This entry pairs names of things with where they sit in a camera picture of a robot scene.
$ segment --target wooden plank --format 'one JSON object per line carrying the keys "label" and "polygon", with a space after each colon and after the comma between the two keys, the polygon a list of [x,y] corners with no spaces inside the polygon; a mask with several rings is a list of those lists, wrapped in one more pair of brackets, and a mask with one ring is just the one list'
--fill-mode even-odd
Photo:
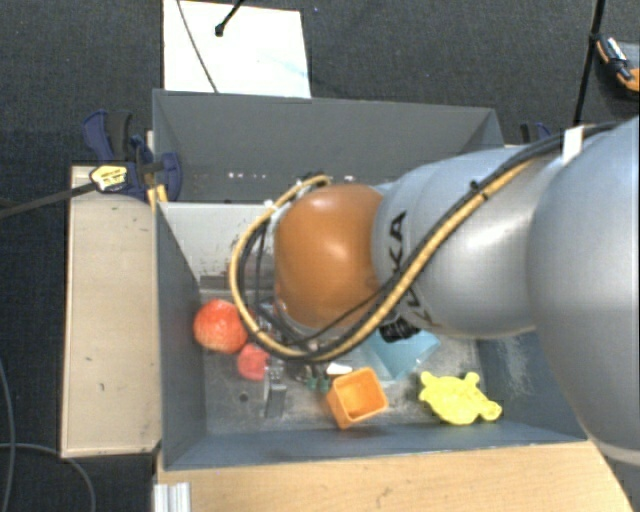
{"label": "wooden plank", "polygon": [[[92,167],[74,167],[72,185]],[[150,452],[160,440],[153,225],[148,205],[71,201],[60,448],[64,457]]]}
{"label": "wooden plank", "polygon": [[629,512],[590,442],[404,457],[164,472],[193,512],[265,510]]}

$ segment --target orange cup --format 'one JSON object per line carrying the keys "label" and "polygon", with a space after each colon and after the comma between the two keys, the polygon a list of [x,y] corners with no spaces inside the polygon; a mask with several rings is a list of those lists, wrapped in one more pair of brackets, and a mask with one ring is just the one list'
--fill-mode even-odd
{"label": "orange cup", "polygon": [[327,393],[327,402],[341,429],[371,418],[389,406],[371,368],[361,368],[337,377]]}

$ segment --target paper sheet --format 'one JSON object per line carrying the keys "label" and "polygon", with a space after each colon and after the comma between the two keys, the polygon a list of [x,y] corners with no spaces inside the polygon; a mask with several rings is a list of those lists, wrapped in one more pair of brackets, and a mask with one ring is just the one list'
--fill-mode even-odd
{"label": "paper sheet", "polygon": [[[178,0],[164,0],[164,87],[213,92],[182,22]],[[216,37],[231,5],[181,1],[209,75],[221,93],[309,98],[311,91],[297,11],[241,7]]]}

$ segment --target blue clamp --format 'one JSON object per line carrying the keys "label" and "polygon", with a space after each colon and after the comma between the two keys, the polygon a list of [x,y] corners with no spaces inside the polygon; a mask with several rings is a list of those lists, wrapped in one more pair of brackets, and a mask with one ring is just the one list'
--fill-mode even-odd
{"label": "blue clamp", "polygon": [[163,184],[170,201],[176,201],[182,187],[182,169],[175,152],[163,153],[154,163],[149,146],[140,135],[129,137],[129,112],[108,113],[98,110],[82,123],[85,144],[93,150],[100,164],[117,163],[126,167],[126,185],[103,192],[125,194],[140,201],[147,200],[145,174],[155,175],[155,184]]}

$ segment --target plastic toy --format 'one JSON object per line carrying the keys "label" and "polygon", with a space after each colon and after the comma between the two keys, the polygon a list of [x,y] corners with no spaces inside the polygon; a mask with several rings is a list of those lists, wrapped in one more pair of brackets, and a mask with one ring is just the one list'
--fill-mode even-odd
{"label": "plastic toy", "polygon": [[264,380],[269,354],[253,343],[247,343],[238,354],[238,373],[247,380]]}
{"label": "plastic toy", "polygon": [[418,399],[428,403],[435,414],[453,425],[470,425],[478,415],[485,421],[495,421],[502,407],[489,400],[476,385],[480,376],[469,372],[464,379],[435,377],[422,372],[420,380],[425,386]]}
{"label": "plastic toy", "polygon": [[341,429],[371,418],[389,406],[371,368],[361,368],[337,377],[327,393],[327,402]]}

